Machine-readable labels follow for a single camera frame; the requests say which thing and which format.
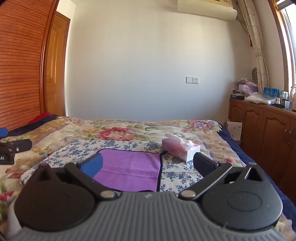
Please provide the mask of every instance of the tissue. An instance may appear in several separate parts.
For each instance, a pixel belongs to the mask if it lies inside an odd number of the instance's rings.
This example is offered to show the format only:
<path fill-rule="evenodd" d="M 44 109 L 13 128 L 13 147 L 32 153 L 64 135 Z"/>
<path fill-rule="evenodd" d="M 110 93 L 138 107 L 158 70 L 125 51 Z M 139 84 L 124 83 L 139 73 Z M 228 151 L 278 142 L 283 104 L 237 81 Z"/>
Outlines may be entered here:
<path fill-rule="evenodd" d="M 190 140 L 182 139 L 171 133 L 166 133 L 165 136 L 168 138 L 162 140 L 163 151 L 167 151 L 184 162 L 191 161 L 194 154 L 200 152 L 200 145 Z"/>

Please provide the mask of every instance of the floral blanket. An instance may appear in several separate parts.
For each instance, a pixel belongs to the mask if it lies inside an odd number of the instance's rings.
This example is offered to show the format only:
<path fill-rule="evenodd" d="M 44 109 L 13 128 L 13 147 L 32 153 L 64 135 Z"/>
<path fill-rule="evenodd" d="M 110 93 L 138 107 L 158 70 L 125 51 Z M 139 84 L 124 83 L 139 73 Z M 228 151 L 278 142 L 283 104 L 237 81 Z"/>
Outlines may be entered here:
<path fill-rule="evenodd" d="M 22 188 L 20 178 L 25 183 L 38 163 L 61 167 L 71 160 L 83 161 L 102 148 L 161 152 L 161 142 L 167 132 L 201 145 L 201 152 L 214 161 L 226 160 L 244 166 L 229 144 L 218 135 L 220 130 L 219 124 L 212 120 L 134 122 L 59 117 L 24 135 L 4 138 L 1 141 L 30 139 L 33 147 L 16 154 L 14 165 L 0 166 L 1 219 L 6 219 L 8 205 Z M 160 190 L 178 193 L 201 178 L 192 162 L 184 163 L 167 155 Z M 280 221 L 278 228 L 283 233 L 290 223 L 284 217 Z"/>

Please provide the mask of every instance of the door frame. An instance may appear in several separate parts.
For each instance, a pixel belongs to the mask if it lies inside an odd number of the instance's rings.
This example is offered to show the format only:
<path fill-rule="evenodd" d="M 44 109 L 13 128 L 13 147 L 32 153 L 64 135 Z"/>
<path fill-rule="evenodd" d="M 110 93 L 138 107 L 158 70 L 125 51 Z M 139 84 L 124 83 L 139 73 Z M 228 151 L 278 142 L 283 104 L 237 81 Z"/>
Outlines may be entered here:
<path fill-rule="evenodd" d="M 41 113 L 44 113 L 47 111 L 47 97 L 46 97 L 46 63 L 47 63 L 47 56 L 48 56 L 48 45 L 49 45 L 49 39 L 52 29 L 52 24 L 54 21 L 55 15 L 59 16 L 60 18 L 64 19 L 67 22 L 66 31 L 65 31 L 65 38 L 64 38 L 64 46 L 63 46 L 63 56 L 62 56 L 62 87 L 63 87 L 63 99 L 62 99 L 62 105 L 63 105 L 63 116 L 66 115 L 66 106 L 65 106 L 65 60 L 66 60 L 66 49 L 67 49 L 67 40 L 68 40 L 68 33 L 69 33 L 69 27 L 70 27 L 70 21 L 68 17 L 64 16 L 63 14 L 59 13 L 55 10 L 55 13 L 52 16 L 52 20 L 50 23 L 50 30 L 48 32 L 48 39 L 45 46 L 45 61 L 44 64 L 41 65 L 42 67 L 42 76 L 40 77 L 40 109 Z"/>

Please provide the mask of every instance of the air conditioner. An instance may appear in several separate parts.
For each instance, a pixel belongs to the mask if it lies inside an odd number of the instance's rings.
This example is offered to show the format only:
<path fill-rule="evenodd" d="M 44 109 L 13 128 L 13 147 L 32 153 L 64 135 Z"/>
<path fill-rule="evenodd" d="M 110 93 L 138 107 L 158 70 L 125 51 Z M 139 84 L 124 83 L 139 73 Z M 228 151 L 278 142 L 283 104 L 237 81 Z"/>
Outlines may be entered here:
<path fill-rule="evenodd" d="M 231 0 L 178 0 L 178 11 L 227 21 L 233 21 L 237 17 L 237 11 L 233 9 Z"/>

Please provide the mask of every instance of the blue flower pattern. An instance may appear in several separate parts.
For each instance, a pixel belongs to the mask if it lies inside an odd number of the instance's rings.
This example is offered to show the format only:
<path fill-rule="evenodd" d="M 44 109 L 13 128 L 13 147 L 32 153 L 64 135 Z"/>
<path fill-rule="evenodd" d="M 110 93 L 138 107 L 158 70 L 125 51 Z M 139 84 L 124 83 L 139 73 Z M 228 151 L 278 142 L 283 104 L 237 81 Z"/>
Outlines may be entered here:
<path fill-rule="evenodd" d="M 114 141 L 114 140 L 77 140 L 54 152 L 40 163 L 48 163 L 51 167 L 63 167 L 71 161 L 83 162 L 100 149 L 118 149 L 129 151 L 145 151 L 161 153 L 161 145 L 149 141 Z M 193 161 L 183 162 L 180 159 L 164 154 L 162 156 L 163 169 L 160 177 L 160 191 L 173 191 L 176 194 L 192 186 L 202 179 L 194 168 Z M 21 176 L 21 181 L 26 183 L 38 165 L 33 166 Z"/>

